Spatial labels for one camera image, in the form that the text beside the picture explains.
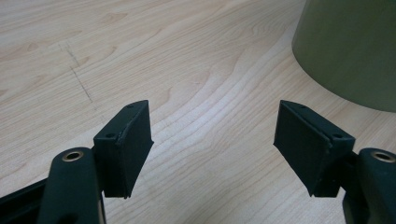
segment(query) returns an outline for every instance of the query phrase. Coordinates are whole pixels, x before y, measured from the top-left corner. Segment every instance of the wooden table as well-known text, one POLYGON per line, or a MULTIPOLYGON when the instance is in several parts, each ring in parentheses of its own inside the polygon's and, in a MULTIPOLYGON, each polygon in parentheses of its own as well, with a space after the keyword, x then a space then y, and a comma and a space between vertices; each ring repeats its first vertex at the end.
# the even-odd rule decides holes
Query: wooden table
POLYGON ((0 2, 0 196, 148 99, 155 141, 108 223, 343 223, 272 145, 279 100, 396 152, 396 115, 325 90, 290 42, 303 0, 0 2))

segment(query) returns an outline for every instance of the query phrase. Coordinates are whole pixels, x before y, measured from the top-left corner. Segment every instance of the wood grain pattern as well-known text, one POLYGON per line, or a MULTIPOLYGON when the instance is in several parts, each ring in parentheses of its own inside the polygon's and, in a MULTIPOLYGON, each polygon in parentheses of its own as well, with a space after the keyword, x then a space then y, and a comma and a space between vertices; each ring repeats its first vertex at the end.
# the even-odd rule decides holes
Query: wood grain pattern
POLYGON ((279 100, 308 105, 396 152, 396 115, 352 104, 297 64, 304 1, 0 2, 0 196, 91 147, 124 105, 148 99, 155 145, 108 223, 343 223, 309 198, 273 147, 279 100))

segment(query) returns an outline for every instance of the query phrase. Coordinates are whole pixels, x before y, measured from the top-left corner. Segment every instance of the black plastic bracket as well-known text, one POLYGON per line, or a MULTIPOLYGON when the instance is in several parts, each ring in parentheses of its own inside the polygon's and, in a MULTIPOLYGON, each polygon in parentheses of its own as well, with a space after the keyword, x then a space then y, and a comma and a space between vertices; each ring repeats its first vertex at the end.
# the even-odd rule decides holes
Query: black plastic bracket
POLYGON ((355 138, 315 111, 281 101, 274 145, 309 194, 336 197, 342 187, 346 223, 396 223, 396 155, 352 151, 355 138))
POLYGON ((48 179, 1 198, 0 223, 106 223, 102 191, 130 197, 153 145, 149 101, 125 106, 93 142, 56 156, 48 179))

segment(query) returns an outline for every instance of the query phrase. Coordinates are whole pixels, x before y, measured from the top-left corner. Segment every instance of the screw hole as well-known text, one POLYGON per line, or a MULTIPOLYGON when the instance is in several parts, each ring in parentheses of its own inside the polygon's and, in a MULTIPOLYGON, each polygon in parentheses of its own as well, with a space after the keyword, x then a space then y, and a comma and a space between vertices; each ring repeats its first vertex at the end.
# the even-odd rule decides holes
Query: screw hole
POLYGON ((384 152, 374 151, 372 152, 372 156, 379 161, 396 162, 396 159, 394 157, 384 152))
POLYGON ((84 153, 82 151, 72 151, 62 157, 63 161, 76 161, 80 159, 84 153))
POLYGON ((114 133, 108 133, 108 134, 106 134, 106 137, 108 137, 108 138, 112 138, 112 137, 114 137, 114 136, 116 136, 114 133))
POLYGON ((342 138, 343 137, 343 135, 341 135, 339 133, 334 133, 332 136, 335 137, 335 138, 342 138))
POLYGON ((77 223, 78 215, 75 213, 66 214, 59 218, 58 224, 74 224, 77 223))

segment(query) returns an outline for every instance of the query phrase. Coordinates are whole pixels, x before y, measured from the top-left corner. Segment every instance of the olive green container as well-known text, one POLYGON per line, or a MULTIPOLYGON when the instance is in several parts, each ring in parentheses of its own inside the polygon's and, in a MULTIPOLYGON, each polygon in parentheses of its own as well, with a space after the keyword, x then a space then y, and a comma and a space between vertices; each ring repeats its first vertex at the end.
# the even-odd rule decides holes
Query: olive green container
POLYGON ((396 0, 307 0, 292 48, 329 91, 396 112, 396 0))

